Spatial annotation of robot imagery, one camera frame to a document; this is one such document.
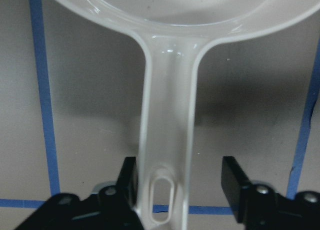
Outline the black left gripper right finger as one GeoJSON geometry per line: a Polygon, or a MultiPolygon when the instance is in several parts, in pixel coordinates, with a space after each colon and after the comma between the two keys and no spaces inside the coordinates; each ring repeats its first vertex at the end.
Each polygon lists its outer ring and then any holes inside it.
{"type": "Polygon", "coordinates": [[[245,229],[319,229],[320,194],[301,191],[293,199],[251,181],[233,156],[221,166],[221,187],[237,223],[245,229]]]}

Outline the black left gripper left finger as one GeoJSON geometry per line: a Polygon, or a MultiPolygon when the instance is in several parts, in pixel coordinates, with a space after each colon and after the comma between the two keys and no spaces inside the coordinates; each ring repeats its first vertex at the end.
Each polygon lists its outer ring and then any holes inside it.
{"type": "Polygon", "coordinates": [[[126,157],[115,183],[88,198],[60,193],[49,198],[17,229],[143,229],[134,210],[138,190],[135,157],[126,157]]]}

